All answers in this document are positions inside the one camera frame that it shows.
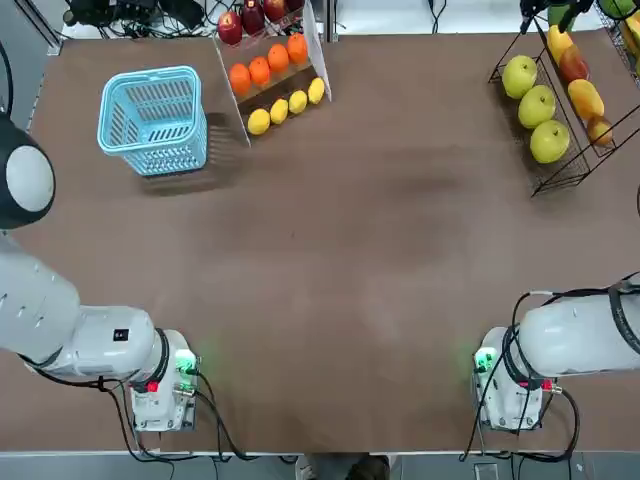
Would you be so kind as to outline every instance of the metal wire rack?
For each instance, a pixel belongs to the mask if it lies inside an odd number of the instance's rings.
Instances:
[[[611,38],[616,51],[622,58],[622,61],[624,62],[627,70],[634,79],[636,86],[640,88],[640,79],[638,78],[634,70],[635,59],[629,56],[624,47],[624,42],[622,40],[620,28],[618,25],[619,22],[611,20],[604,13],[602,13],[602,11],[597,6],[595,8],[597,8],[598,13],[600,14],[603,26],[605,27],[607,34]],[[566,125],[569,129],[570,134],[569,148],[567,148],[567,151],[562,156],[562,158],[557,162],[554,162],[553,164],[541,165],[533,159],[531,153],[529,152],[528,139],[530,138],[531,133],[519,125],[519,122],[517,120],[517,101],[505,102],[505,111],[507,113],[507,117],[509,117],[511,120],[514,137],[517,139],[518,143],[522,144],[523,151],[526,150],[526,152],[523,152],[523,158],[525,159],[525,166],[533,180],[532,196],[535,196],[541,192],[555,190],[561,187],[579,185],[585,178],[591,175],[600,165],[602,165],[605,160],[611,157],[614,152],[616,152],[634,135],[636,135],[640,131],[640,127],[633,129],[631,133],[629,133],[623,140],[620,140],[618,138],[617,140],[612,141],[610,145],[605,147],[598,146],[593,141],[588,140],[589,136],[587,133],[587,128],[578,116],[575,107],[571,103],[567,92],[567,85],[562,80],[558,66],[556,65],[551,52],[549,51],[549,47],[547,45],[547,37],[544,34],[537,18],[533,19],[533,23],[535,24],[537,33],[541,39],[543,46],[540,54],[537,57],[534,57],[534,60],[538,67],[538,76],[536,79],[536,83],[547,85],[553,90],[553,93],[557,99],[556,104],[560,107],[556,108],[556,120]],[[498,60],[498,63],[494,67],[489,78],[489,83],[501,83],[502,72],[506,67],[505,58],[507,58],[509,51],[522,36],[523,34],[518,33],[505,53],[502,55],[500,60]],[[634,117],[634,114],[636,114],[638,111],[640,111],[640,103],[638,103],[629,112],[618,119],[618,121],[616,121],[610,127],[610,129],[607,130],[607,132],[613,131],[614,129],[616,129],[616,127],[619,127],[621,123],[627,121],[629,118]],[[581,135],[576,135],[576,131],[573,126],[576,123],[580,125],[579,130],[581,130]],[[596,157],[593,165],[590,164],[587,156],[585,155],[588,150],[590,150]]]

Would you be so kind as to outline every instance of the table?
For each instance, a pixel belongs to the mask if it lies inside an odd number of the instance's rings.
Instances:
[[[141,307],[182,331],[245,450],[462,450],[470,355],[517,296],[609,284],[638,264],[637,141],[577,189],[529,198],[486,84],[510,39],[343,38],[326,52],[333,103],[234,151],[230,175],[159,188],[99,151],[102,87],[188,64],[205,111],[224,110],[212,43],[67,42],[32,132],[55,165],[56,203],[15,236],[85,304]],[[624,108],[637,92],[606,35],[576,39],[607,111]],[[0,358],[1,450],[123,449],[106,396]],[[562,384],[582,411],[579,449],[640,448],[637,374]],[[520,448],[565,446],[570,416],[554,404]],[[198,421],[159,446],[214,450],[212,421]]]

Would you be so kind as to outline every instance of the blue plastic basket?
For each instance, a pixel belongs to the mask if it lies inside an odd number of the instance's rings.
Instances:
[[[202,168],[207,121],[200,78],[191,67],[122,73],[102,91],[98,144],[140,175]]]

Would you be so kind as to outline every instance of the lemon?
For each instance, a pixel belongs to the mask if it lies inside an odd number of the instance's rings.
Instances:
[[[289,111],[291,113],[302,113],[307,108],[307,94],[298,90],[291,94],[289,98]]]
[[[259,108],[254,110],[251,116],[249,117],[249,122],[247,122],[247,130],[252,135],[262,135],[269,129],[269,125],[271,124],[269,118],[269,112],[267,112],[264,108]]]
[[[289,113],[289,103],[284,98],[276,100],[276,103],[271,106],[271,121],[280,125],[287,118],[287,113]]]
[[[320,103],[324,95],[324,82],[320,77],[316,77],[309,86],[309,101],[313,104]]]

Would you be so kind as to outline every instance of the white robotic arm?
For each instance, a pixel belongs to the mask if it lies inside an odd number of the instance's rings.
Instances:
[[[55,176],[44,152],[0,115],[0,348],[57,378],[128,383],[138,430],[193,425],[197,359],[175,330],[125,306],[87,307],[78,292],[14,242],[7,228],[42,218]]]
[[[480,420],[493,429],[537,428],[550,379],[640,368],[640,296],[628,288],[532,309],[517,340],[511,327],[491,329],[474,356]]]

